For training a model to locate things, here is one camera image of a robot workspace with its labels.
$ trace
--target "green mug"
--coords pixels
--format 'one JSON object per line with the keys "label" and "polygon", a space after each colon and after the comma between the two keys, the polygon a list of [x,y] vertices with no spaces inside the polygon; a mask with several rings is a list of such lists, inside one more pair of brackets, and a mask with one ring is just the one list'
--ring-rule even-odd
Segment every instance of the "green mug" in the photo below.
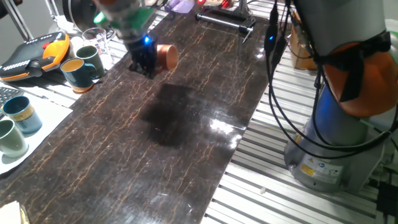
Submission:
{"label": "green mug", "polygon": [[98,49],[94,46],[85,46],[77,50],[76,56],[83,59],[85,63],[90,63],[95,66],[96,73],[92,76],[92,79],[101,78],[104,75],[104,67]]}
{"label": "green mug", "polygon": [[24,136],[11,120],[0,121],[0,151],[11,158],[24,155],[29,148]]}
{"label": "green mug", "polygon": [[83,59],[67,60],[61,65],[61,71],[75,93],[85,93],[94,87],[91,77],[96,73],[95,66]]}

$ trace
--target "dark marble table surface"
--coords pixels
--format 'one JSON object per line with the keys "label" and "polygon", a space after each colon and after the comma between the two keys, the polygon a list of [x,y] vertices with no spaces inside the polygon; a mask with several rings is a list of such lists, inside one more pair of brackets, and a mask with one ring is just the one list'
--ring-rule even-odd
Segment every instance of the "dark marble table surface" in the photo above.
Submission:
{"label": "dark marble table surface", "polygon": [[236,30],[163,20],[178,68],[154,80],[125,56],[13,173],[0,206],[32,223],[199,223],[267,85],[266,21],[244,45]]}

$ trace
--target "mug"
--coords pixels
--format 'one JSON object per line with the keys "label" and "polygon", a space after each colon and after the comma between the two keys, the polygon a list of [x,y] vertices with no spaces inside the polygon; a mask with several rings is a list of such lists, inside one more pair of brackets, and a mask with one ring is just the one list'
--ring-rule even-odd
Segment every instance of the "mug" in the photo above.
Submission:
{"label": "mug", "polygon": [[2,107],[2,112],[15,121],[15,125],[24,134],[35,133],[43,126],[43,122],[26,96],[11,98]]}
{"label": "mug", "polygon": [[157,49],[157,61],[160,64],[160,69],[157,73],[163,70],[172,71],[178,65],[178,50],[174,45],[160,44]]}
{"label": "mug", "polygon": [[4,155],[17,158],[27,152],[29,145],[11,120],[0,121],[0,151]]}
{"label": "mug", "polygon": [[95,66],[96,74],[91,79],[101,78],[104,75],[104,67],[98,49],[94,46],[85,46],[76,51],[76,56],[83,59],[85,63],[90,63]]}
{"label": "mug", "polygon": [[95,66],[85,63],[83,59],[67,60],[61,65],[61,71],[75,93],[85,93],[94,87],[91,77],[95,76]]}

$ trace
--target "orange controller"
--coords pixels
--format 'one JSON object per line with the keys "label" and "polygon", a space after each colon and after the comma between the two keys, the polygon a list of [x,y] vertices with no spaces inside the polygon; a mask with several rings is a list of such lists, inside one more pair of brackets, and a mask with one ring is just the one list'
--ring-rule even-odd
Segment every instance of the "orange controller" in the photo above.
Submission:
{"label": "orange controller", "polygon": [[30,40],[18,46],[11,58],[0,66],[0,79],[13,82],[39,77],[58,68],[68,53],[69,36],[63,32]]}

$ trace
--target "handle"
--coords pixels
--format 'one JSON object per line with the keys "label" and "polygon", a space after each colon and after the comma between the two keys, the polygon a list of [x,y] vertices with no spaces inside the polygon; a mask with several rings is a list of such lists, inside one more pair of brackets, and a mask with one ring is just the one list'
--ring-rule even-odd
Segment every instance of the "handle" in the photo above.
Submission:
{"label": "handle", "polygon": [[97,73],[95,66],[92,63],[85,63],[85,67],[88,69],[91,79],[95,79]]}

